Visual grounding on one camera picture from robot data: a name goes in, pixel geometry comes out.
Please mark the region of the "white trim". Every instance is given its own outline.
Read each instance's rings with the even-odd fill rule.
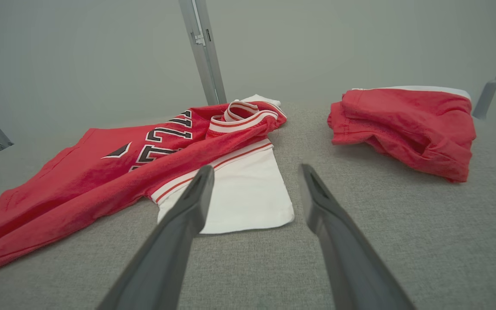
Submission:
[[[177,151],[179,151],[178,149],[166,149],[164,147],[157,147],[156,145],[152,145],[152,144],[145,144],[143,145],[140,153],[139,153],[139,156],[137,157],[137,161],[135,161],[136,164],[145,164],[145,163],[150,163],[152,161],[140,161],[141,160],[141,156],[143,155],[143,152],[144,150],[146,149],[146,147],[149,146],[151,149],[163,149],[165,151],[171,151],[171,153],[167,153],[167,152],[158,152],[158,151],[148,151],[148,153],[146,154],[146,159],[152,159],[152,161],[154,161],[154,159],[157,159],[157,158],[154,158],[154,157],[149,157],[151,153],[154,153],[154,154],[160,154],[160,155],[170,155],[170,154],[173,154]]]
[[[132,165],[130,168],[130,171],[128,171],[128,172],[131,172],[131,171],[137,169],[138,167],[142,167],[142,166],[141,165]]]
[[[187,128],[192,128],[192,120],[188,117],[186,117],[185,115],[183,114],[180,114],[181,116],[184,116],[184,118],[178,118],[178,117],[175,117],[175,118],[172,118],[171,120],[167,121],[166,123],[173,123],[173,124],[178,124],[178,125],[181,125],[183,127],[187,127]],[[177,122],[177,120],[179,121],[188,121],[188,122],[191,122],[191,126],[189,125],[185,125],[183,124],[182,122]]]
[[[223,114],[223,118],[225,118],[225,121],[226,122],[234,122],[236,121],[236,119],[232,118],[230,114],[233,114],[234,116],[236,116],[238,118],[238,116],[234,113],[231,113],[229,112],[229,110],[225,110],[225,113]]]
[[[365,88],[352,88],[352,90],[367,90]],[[380,88],[370,88],[368,90],[416,90],[420,92],[444,92],[457,96],[462,96],[472,101],[470,94],[464,90],[457,90],[456,88],[449,87],[439,87],[439,86],[392,86],[392,87],[380,87]]]
[[[167,132],[165,130],[175,131],[176,133]],[[165,135],[172,135],[172,136],[182,137],[183,139],[192,140],[192,132],[190,132],[190,131],[181,131],[181,130],[166,128],[166,127],[156,127],[155,129],[153,129],[151,131],[154,131],[154,133],[160,132],[160,133],[165,134]]]
[[[215,159],[215,161],[212,161],[212,163],[210,163],[210,165],[212,165],[212,167],[214,167],[214,170],[218,170],[221,167],[225,167],[229,163],[233,163],[239,159],[248,157],[248,156],[250,156],[256,152],[263,151],[264,149],[271,149],[272,147],[273,147],[273,145],[271,144],[271,141],[269,141],[269,139],[263,139],[262,141],[253,143],[247,147],[243,147],[242,149],[238,149],[238,150],[231,152],[225,156],[222,156],[218,159]],[[166,184],[162,185],[159,189],[157,189],[153,194],[151,194],[150,199],[152,199],[152,201],[155,202],[157,205],[161,204],[171,194],[173,194],[174,192],[177,192],[177,190],[187,186],[189,184],[189,182],[187,180],[192,179],[196,175],[197,172],[198,172],[198,169],[191,171],[191,172],[188,172],[184,175],[181,175],[180,177],[177,177],[177,178],[167,182]]]
[[[242,102],[242,101],[231,102],[231,104],[229,104],[229,108],[241,108],[243,110],[246,110],[249,112],[254,112],[254,113],[260,111],[260,108],[258,106],[256,106],[255,104],[250,104],[248,102]]]
[[[282,112],[281,108],[279,108],[278,106],[266,101],[260,101],[260,102],[267,103],[274,111],[279,112],[282,116],[284,116],[284,118],[288,119],[288,117],[286,117],[286,114],[284,114],[284,112]]]
[[[254,114],[253,116],[250,116],[249,118],[245,118],[244,120],[232,121],[232,122],[220,121],[220,120],[215,119],[216,116],[213,116],[212,120],[210,122],[209,129],[211,131],[214,131],[214,132],[225,132],[225,133],[235,132],[235,131],[247,129],[247,128],[250,128],[252,126],[259,124],[259,122],[261,122],[267,116],[271,116],[274,119],[278,118],[278,114],[276,112],[269,111],[269,110],[260,111],[256,114]],[[219,126],[220,124],[221,125],[232,125],[232,126],[224,127],[224,126]]]
[[[145,141],[150,142],[150,143],[162,143],[162,137],[156,135],[156,131],[150,130],[149,132],[146,133],[146,138]]]
[[[179,114],[178,116],[184,115],[186,118],[191,119],[192,118],[192,111],[191,110],[185,110],[185,112]]]

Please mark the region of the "gray fabric surface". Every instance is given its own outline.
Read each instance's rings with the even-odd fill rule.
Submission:
[[[417,307],[496,308],[496,133],[476,122],[470,178],[450,184],[367,145],[331,145],[328,109],[285,104],[288,122],[270,135],[295,221],[197,237],[179,307],[333,308],[319,242],[305,226],[298,194],[297,168],[306,161]],[[0,152],[0,194],[77,139]],[[157,212],[141,200],[0,268],[0,309],[96,307],[155,227]]]

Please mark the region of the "jersey lettering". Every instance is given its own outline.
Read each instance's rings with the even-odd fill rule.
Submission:
[[[192,128],[192,121],[184,119],[184,118],[172,118],[171,120],[169,120],[167,122],[175,122],[175,123],[181,124],[187,128]]]
[[[185,111],[185,112],[183,112],[183,113],[181,113],[179,115],[184,115],[187,118],[191,118],[191,110],[187,110],[187,111]]]
[[[156,130],[151,130],[146,134],[146,139],[147,141],[153,141],[155,143],[161,143],[162,142],[162,137],[159,137],[156,135]]]
[[[168,128],[164,128],[164,127],[155,128],[153,131],[154,132],[163,132],[163,133],[167,133],[168,135],[179,136],[179,137],[183,137],[185,139],[192,139],[192,133],[189,131],[179,131],[179,130],[168,129]]]
[[[139,158],[137,159],[138,163],[149,163],[153,161],[155,158],[150,157],[151,154],[162,154],[169,155],[177,152],[176,149],[164,149],[162,147],[154,147],[152,145],[145,145],[143,150],[139,154]]]

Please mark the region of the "red fabric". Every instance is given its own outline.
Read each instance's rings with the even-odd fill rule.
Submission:
[[[476,138],[470,100],[445,92],[350,90],[333,103],[332,143],[368,143],[415,170],[466,182]]]
[[[191,108],[174,118],[179,122],[191,120],[190,124],[170,121],[90,129],[75,146],[61,151],[25,184],[1,195],[0,267],[87,227],[101,216],[131,206],[169,180],[265,139],[268,132],[286,122],[271,104],[252,104],[277,116],[265,116],[253,126],[234,132],[211,131],[211,118],[221,116],[228,107],[222,104]],[[191,135],[150,135],[158,127]],[[150,140],[153,136],[162,141]],[[143,156],[146,148],[151,151]],[[166,150],[173,153],[158,153]]]

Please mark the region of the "white fabric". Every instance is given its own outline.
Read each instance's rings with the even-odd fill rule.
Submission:
[[[243,100],[236,99],[235,101],[242,101],[242,102],[263,101],[263,102],[269,102],[270,104],[273,104],[275,106],[281,106],[281,102],[279,100],[265,98],[264,96],[260,96],[258,94],[255,94],[254,96],[250,96],[248,98],[244,98]]]
[[[233,161],[215,171],[206,225],[200,233],[217,234],[283,226],[294,220],[273,149]],[[179,200],[185,183],[160,203],[158,222]]]
[[[455,94],[458,96],[462,96],[468,98],[468,100],[472,101],[470,98],[470,94],[465,90],[458,90],[456,88],[449,87],[439,87],[439,86],[418,86],[418,85],[410,85],[410,86],[392,86],[392,87],[380,87],[380,88],[371,88],[371,90],[382,90],[382,89],[394,89],[394,90],[419,90],[424,92],[444,92]],[[353,90],[366,90],[364,88],[353,88]]]
[[[256,114],[250,116],[249,118],[244,118],[244,119],[239,120],[239,121],[220,121],[219,120],[220,116],[212,116],[209,129],[211,131],[215,131],[215,132],[235,132],[238,130],[247,129],[247,128],[250,128],[254,125],[257,125],[259,122],[261,122],[267,116],[271,116],[275,119],[278,118],[277,112],[267,111],[267,110],[260,111]],[[235,125],[235,126],[234,127],[220,127],[216,124],[231,124],[231,125]]]

